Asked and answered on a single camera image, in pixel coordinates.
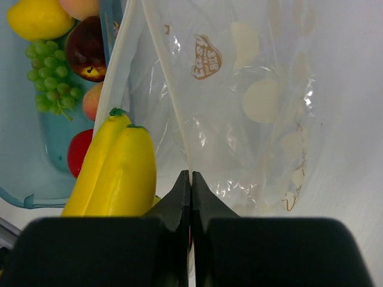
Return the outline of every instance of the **plastic fruit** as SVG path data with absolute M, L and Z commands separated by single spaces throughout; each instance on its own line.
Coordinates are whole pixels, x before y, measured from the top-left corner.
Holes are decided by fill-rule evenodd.
M 66 112 L 73 111 L 75 101 L 83 94 L 80 88 L 70 86 L 64 51 L 54 41 L 38 39 L 25 50 L 25 55 L 33 68 L 26 75 L 28 80 L 34 82 L 37 91 L 46 92 L 35 98 L 37 110 L 63 115 L 71 121 Z
M 8 10 L 7 20 L 12 30 L 28 41 L 59 38 L 75 22 L 58 0 L 20 0 Z
M 93 129 L 85 130 L 76 135 L 68 148 L 68 167 L 71 174 L 77 178 L 83 166 L 83 161 L 92 141 Z
M 84 96 L 83 110 L 88 118 L 96 120 L 98 102 L 100 101 L 101 90 L 104 82 L 96 84 Z
M 73 18 L 84 20 L 90 16 L 98 16 L 99 0 L 59 0 L 62 8 Z
M 121 109 L 114 108 L 92 140 L 80 175 L 62 216 L 84 216 L 104 161 L 120 132 L 130 124 Z
M 153 207 L 156 157 L 149 132 L 128 125 L 100 170 L 84 216 L 141 216 Z
M 107 67 L 99 17 L 88 17 L 73 29 L 66 40 L 65 55 L 80 77 L 92 82 L 104 80 Z

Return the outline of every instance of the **green grape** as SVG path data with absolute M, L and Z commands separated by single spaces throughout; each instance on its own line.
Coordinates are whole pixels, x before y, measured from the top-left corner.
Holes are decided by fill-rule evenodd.
M 35 89 L 41 92 L 48 90 L 47 87 L 44 85 L 43 79 L 37 79 L 37 81 L 35 81 Z
M 41 103 L 41 102 L 46 102 L 47 101 L 47 96 L 45 94 L 37 94 L 35 96 L 35 102 L 36 103 Z
M 66 76 L 68 76 L 68 69 L 66 69 L 65 66 L 58 66 L 56 68 L 56 74 L 60 78 L 65 78 Z
M 48 90 L 54 90 L 57 88 L 57 81 L 55 78 L 49 77 L 44 80 L 44 84 Z
M 36 53 L 42 57 L 46 57 L 49 55 L 49 46 L 45 45 L 44 43 L 37 43 L 35 45 L 35 50 Z
M 53 53 L 53 57 L 55 57 L 59 62 L 65 62 L 65 53 L 62 50 L 57 50 Z
M 54 70 L 59 65 L 59 63 L 54 57 L 46 57 L 44 59 L 44 65 L 45 67 Z
M 38 71 L 37 70 L 31 70 L 26 74 L 26 77 L 28 78 L 29 81 L 35 82 L 38 79 Z
M 38 70 L 38 75 L 42 79 L 46 79 L 48 77 L 52 77 L 52 74 L 53 74 L 52 70 L 50 70 L 48 68 L 41 68 L 40 70 Z
M 57 91 L 61 94 L 68 94 L 71 91 L 71 88 L 68 84 L 60 83 L 57 85 Z
M 40 43 L 44 44 L 44 40 L 41 40 L 41 39 L 33 40 L 32 41 L 32 46 L 36 47 L 36 45 L 38 45 Z
M 53 54 L 54 51 L 59 49 L 58 43 L 56 43 L 54 41 L 47 41 L 46 45 L 49 47 L 50 54 Z
M 55 90 L 48 91 L 47 99 L 50 100 L 51 102 L 55 102 L 58 99 L 60 99 L 60 94 L 58 91 L 55 91 Z
M 54 114 L 54 115 L 59 115 L 60 114 L 60 108 L 56 103 L 52 103 L 49 107 L 49 111 Z
M 75 100 L 71 96 L 62 96 L 60 98 L 60 103 L 64 108 L 71 109 L 74 107 Z
M 40 58 L 33 58 L 31 61 L 32 68 L 40 70 L 44 67 L 44 61 L 42 61 Z
M 27 56 L 27 57 L 30 58 L 30 59 L 36 58 L 36 57 L 37 57 L 37 53 L 36 53 L 35 47 L 32 46 L 32 45 L 29 46 L 29 47 L 25 50 L 25 56 Z
M 79 88 L 72 88 L 71 89 L 71 92 L 70 92 L 71 96 L 75 99 L 75 100 L 78 100 L 79 98 L 81 98 L 81 96 L 83 95 L 81 90 Z
M 50 110 L 48 102 L 38 102 L 36 103 L 36 109 L 39 112 L 47 112 Z

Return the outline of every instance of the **red tomato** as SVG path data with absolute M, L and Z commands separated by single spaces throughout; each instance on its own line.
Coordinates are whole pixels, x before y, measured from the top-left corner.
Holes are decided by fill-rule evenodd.
M 67 155 L 68 167 L 75 178 L 80 174 L 84 157 L 88 151 L 90 142 L 92 141 L 92 136 L 93 129 L 85 130 L 76 135 L 69 144 Z

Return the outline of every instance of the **printed logo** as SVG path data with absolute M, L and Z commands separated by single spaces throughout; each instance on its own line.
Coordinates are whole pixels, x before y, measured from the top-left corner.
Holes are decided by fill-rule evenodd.
M 193 76 L 204 80 L 213 76 L 222 67 L 221 53 L 210 43 L 206 35 L 194 35 L 196 38 L 196 61 L 192 67 Z

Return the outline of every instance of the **peach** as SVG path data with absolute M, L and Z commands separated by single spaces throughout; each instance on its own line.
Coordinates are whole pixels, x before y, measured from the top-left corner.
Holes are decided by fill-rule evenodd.
M 97 83 L 85 94 L 83 99 L 83 110 L 86 116 L 92 121 L 96 120 L 97 108 L 103 84 L 104 82 Z
M 84 20 L 90 16 L 98 16 L 99 0 L 59 0 L 62 8 L 77 20 Z

